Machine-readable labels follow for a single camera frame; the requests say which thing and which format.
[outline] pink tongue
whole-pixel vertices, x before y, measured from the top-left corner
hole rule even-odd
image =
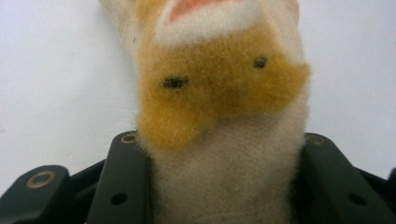
[[[231,1],[235,0],[178,0],[176,5],[172,9],[168,24],[200,7],[204,7],[207,5],[219,5],[221,3]]]

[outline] plush toy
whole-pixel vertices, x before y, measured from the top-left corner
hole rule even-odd
[[[155,223],[289,223],[309,66],[295,0],[101,0],[138,74]]]

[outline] white wall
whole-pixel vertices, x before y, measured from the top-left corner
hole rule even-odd
[[[363,170],[396,166],[396,2],[301,0],[314,70],[309,132]],[[0,2],[0,194],[23,173],[71,174],[134,129],[134,72],[96,0]]]

